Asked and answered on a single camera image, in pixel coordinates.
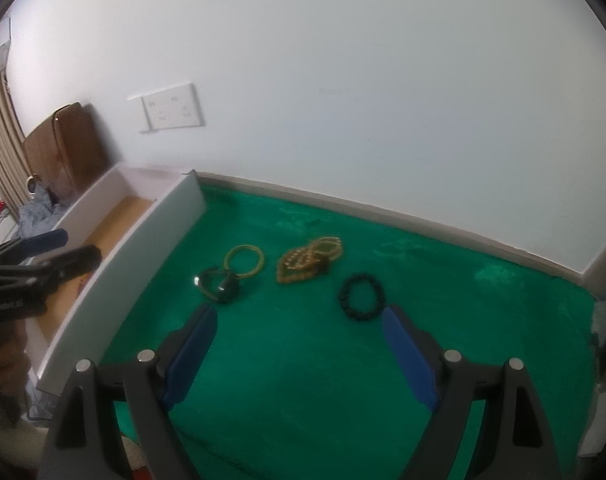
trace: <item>green surface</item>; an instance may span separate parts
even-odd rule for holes
[[[380,319],[345,317],[337,291],[353,272],[379,277],[444,348],[478,362],[525,361],[569,471],[593,384],[592,299],[535,270],[387,226],[303,205],[208,187],[208,210],[139,298],[105,361],[156,348],[202,301],[200,270],[237,244],[267,264],[241,282],[242,298],[219,307],[219,331],[185,402],[171,412],[205,480],[394,480],[413,452],[428,410],[416,402],[385,344]],[[287,249],[337,235],[344,256],[329,275],[278,285]],[[238,270],[252,266],[239,254]],[[359,289],[355,306],[371,301]],[[451,479],[462,479],[482,405],[475,403]],[[123,431],[134,436],[125,405]]]

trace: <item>beige curtain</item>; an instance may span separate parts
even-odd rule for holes
[[[21,146],[23,139],[5,73],[0,72],[0,193],[15,219],[19,206],[28,200],[26,179],[30,172]]]

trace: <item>wall socket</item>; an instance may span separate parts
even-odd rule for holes
[[[136,100],[140,100],[145,115],[139,128],[142,132],[203,124],[196,91],[191,83],[128,99]]]

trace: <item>silver screw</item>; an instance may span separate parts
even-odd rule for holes
[[[513,357],[508,361],[508,364],[510,365],[510,368],[513,368],[513,370],[523,370],[523,368],[525,368],[525,364],[523,364],[523,361],[521,361],[518,357]]]
[[[458,350],[446,350],[443,356],[445,357],[445,361],[449,363],[458,363],[463,358],[461,352]]]
[[[81,361],[77,363],[77,372],[84,372],[88,370],[91,365],[92,363],[90,362],[90,359],[81,359]]]
[[[147,363],[149,361],[152,361],[152,359],[154,359],[154,350],[141,350],[137,354],[137,359],[140,363]]]

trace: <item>wall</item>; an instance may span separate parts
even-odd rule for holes
[[[606,242],[606,33],[584,0],[17,0],[30,132],[92,104],[114,158],[440,222],[582,271]],[[193,81],[206,126],[128,96]]]

